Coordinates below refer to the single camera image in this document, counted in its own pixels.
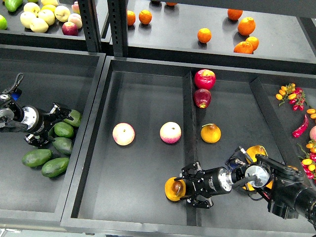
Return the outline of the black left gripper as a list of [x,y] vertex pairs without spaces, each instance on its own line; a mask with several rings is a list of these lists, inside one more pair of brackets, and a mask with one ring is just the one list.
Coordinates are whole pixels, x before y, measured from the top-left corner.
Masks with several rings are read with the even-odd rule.
[[34,147],[43,147],[54,141],[50,132],[55,123],[64,119],[74,120],[71,116],[71,110],[57,103],[53,103],[50,112],[45,112],[34,106],[25,106],[22,108],[22,112],[24,115],[22,123],[28,127],[24,140]]

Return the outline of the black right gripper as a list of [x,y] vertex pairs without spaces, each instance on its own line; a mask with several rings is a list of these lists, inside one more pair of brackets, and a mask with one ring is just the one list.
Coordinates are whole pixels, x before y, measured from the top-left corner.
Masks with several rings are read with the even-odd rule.
[[192,183],[193,192],[185,194],[180,200],[186,200],[194,208],[210,209],[213,206],[212,196],[231,192],[228,175],[224,167],[202,170],[199,161],[188,164],[182,168],[181,178]]

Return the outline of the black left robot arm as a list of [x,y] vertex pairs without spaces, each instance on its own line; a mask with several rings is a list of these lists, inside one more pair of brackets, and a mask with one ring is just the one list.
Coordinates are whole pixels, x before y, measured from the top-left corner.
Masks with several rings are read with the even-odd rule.
[[42,147],[54,141],[50,135],[51,129],[64,119],[73,120],[71,110],[54,103],[49,112],[34,106],[20,106],[17,102],[22,94],[18,89],[24,78],[23,73],[18,73],[14,84],[0,94],[0,131],[24,132],[24,140],[32,146]]

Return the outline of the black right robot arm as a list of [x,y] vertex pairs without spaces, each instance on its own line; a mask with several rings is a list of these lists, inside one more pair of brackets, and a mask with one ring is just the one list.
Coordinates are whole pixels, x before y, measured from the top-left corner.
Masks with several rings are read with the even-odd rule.
[[229,194],[233,188],[246,184],[268,203],[268,211],[283,219],[305,217],[316,224],[316,192],[304,184],[304,174],[290,166],[256,154],[252,159],[238,147],[224,167],[202,169],[199,161],[188,164],[174,181],[186,180],[193,190],[182,196],[195,208],[209,209],[211,198]]

